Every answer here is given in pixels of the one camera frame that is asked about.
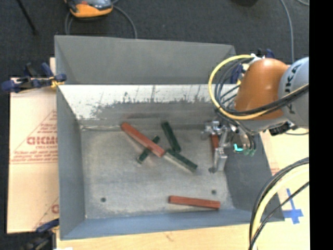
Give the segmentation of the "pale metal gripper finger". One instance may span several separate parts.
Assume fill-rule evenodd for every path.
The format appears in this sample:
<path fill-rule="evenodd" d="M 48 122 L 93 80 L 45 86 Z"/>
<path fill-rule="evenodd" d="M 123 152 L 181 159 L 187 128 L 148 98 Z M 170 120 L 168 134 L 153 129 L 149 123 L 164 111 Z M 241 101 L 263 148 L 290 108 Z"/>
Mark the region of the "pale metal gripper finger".
<path fill-rule="evenodd" d="M 229 148 L 229 143 L 220 143 L 219 139 L 211 139 L 212 154 L 213 154 L 213 165 L 209 168 L 210 173 L 216 173 L 223 171 L 228 155 L 226 149 Z"/>
<path fill-rule="evenodd" d="M 203 126 L 203 131 L 201 132 L 201 139 L 206 140 L 208 137 L 216 135 L 221 137 L 221 135 L 226 131 L 226 125 L 222 124 L 217 120 L 210 122 L 205 122 Z"/>

